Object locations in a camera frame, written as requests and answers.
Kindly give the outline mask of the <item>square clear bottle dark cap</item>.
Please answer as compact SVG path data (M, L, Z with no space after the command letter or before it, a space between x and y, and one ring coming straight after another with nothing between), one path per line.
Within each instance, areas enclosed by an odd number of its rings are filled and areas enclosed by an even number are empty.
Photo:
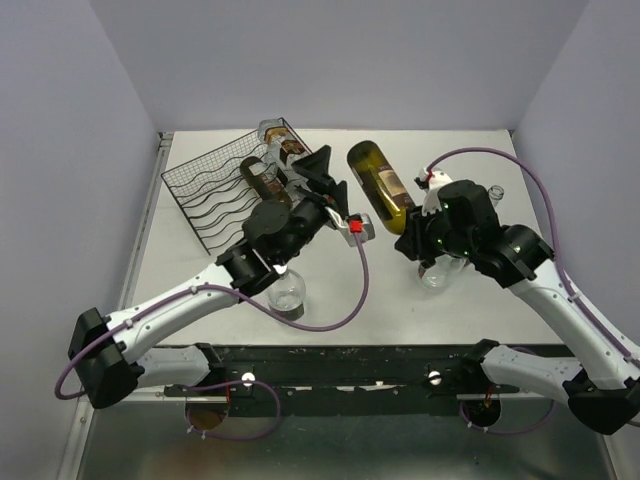
M283 118L262 120L258 137L267 151L289 168L295 161L310 154L310 150Z

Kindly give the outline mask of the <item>olive green wine bottle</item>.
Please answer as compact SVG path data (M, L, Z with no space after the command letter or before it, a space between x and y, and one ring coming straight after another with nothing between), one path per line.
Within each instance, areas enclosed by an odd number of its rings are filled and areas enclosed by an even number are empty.
M250 156L240 163L239 171L262 200L277 200L288 208L292 207L293 200L285 188L284 174L276 164L267 164L256 156Z

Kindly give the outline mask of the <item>black wire wine rack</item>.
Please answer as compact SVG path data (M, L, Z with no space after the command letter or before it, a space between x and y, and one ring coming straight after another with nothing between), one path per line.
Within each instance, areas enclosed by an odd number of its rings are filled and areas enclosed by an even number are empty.
M257 128L161 174L206 254L217 255L237 241L241 224L262 201L242 178L239 166L250 156L263 160L266 149Z

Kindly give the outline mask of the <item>clear square bottle black label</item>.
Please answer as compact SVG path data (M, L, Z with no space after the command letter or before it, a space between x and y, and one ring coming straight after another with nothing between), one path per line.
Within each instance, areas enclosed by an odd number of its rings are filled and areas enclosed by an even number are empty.
M269 146L266 149L263 160L272 168L275 173L275 177L284 186L288 194L293 195L296 187L298 186L298 176L287 165L288 154L279 146Z

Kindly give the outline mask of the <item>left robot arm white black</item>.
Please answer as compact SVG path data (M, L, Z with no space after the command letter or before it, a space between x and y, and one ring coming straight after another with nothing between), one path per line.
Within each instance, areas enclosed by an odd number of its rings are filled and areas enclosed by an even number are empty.
M295 161L293 170L304 179L297 205L259 203L242 225L242 238L194 278L137 307L79 315L68 354L94 408L113 406L139 387L148 371L142 358L162 340L265 291L277 268L297 257L333 215L347 215L347 184L330 175L330 158L325 145Z

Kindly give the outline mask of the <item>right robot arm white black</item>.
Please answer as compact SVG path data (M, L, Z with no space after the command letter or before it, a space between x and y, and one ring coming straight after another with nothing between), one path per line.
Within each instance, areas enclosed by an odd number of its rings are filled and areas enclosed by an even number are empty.
M503 225L486 189L470 180L434 192L440 207L414 208L397 251L423 266L450 256L532 308L571 351L546 358L482 340L461 360L458 383L474 392L513 386L569 408L586 427L612 435L639 413L638 347L573 290L559 257L532 229Z

